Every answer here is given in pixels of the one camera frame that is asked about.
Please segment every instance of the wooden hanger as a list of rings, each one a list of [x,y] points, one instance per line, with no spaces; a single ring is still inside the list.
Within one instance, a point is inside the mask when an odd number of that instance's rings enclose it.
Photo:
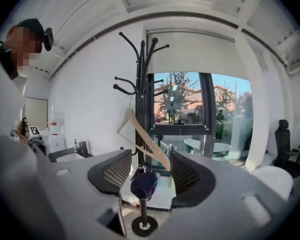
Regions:
[[[135,143],[133,143],[131,140],[127,139],[120,133],[121,129],[125,126],[125,124],[128,122],[128,120],[131,121],[134,128],[137,130],[137,132],[141,136],[141,138],[144,140],[146,145],[151,149],[152,153],[144,150],[142,147],[136,145]],[[168,171],[170,171],[170,161],[169,161],[168,157],[162,152],[161,148],[151,139],[151,137],[146,133],[146,131],[138,123],[138,120],[136,118],[136,115],[135,115],[135,112],[133,111],[133,109],[128,108],[125,111],[124,119],[116,132],[122,138],[124,138],[128,143],[135,146],[138,150],[142,151],[147,156],[159,161],[164,166],[164,168],[166,168]]]

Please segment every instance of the sink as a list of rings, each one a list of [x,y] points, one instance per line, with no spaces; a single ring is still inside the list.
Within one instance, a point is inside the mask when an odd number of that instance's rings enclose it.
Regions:
[[[60,163],[60,162],[68,162],[68,161],[72,161],[72,160],[78,160],[78,159],[84,159],[84,157],[82,157],[81,155],[79,155],[77,153],[70,153],[70,154],[58,157],[56,159],[56,161],[58,163]]]

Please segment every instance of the bag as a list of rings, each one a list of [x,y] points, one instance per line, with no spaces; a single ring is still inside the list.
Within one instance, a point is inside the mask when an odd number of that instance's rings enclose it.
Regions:
[[[131,192],[139,199],[150,201],[158,184],[156,174],[152,170],[143,172],[138,168],[131,180]]]

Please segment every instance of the window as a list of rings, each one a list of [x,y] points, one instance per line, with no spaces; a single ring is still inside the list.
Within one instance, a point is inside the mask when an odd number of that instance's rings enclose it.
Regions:
[[[202,90],[198,73],[155,73],[154,93],[165,89],[168,93],[154,98],[154,123],[156,125],[203,124]]]
[[[147,122],[153,135],[204,135],[210,132],[207,108],[207,79],[210,74],[197,72],[164,72],[150,74],[148,83],[162,80],[150,87]]]
[[[212,159],[242,166],[248,157],[253,130],[250,82],[227,75],[211,75],[216,106]]]
[[[168,157],[170,151],[208,156],[206,146],[213,143],[212,111],[215,111],[210,74],[198,72],[163,72],[148,75],[152,94],[167,90],[167,93],[149,97],[147,111],[150,116],[147,132]],[[163,170],[156,160],[147,157],[154,169]]]
[[[154,135],[153,140],[161,148],[162,152],[170,159],[170,151],[190,153],[202,156],[204,153],[205,135]],[[147,162],[153,169],[162,169],[162,165],[155,159],[147,157]]]

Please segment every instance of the black office chair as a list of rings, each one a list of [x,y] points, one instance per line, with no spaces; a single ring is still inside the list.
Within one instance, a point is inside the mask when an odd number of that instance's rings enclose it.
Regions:
[[[288,160],[289,157],[298,155],[297,152],[291,151],[290,149],[290,130],[288,127],[289,124],[287,120],[279,120],[279,127],[275,131],[278,155],[274,161],[274,166],[284,169],[292,178],[296,178],[300,175],[300,164]]]

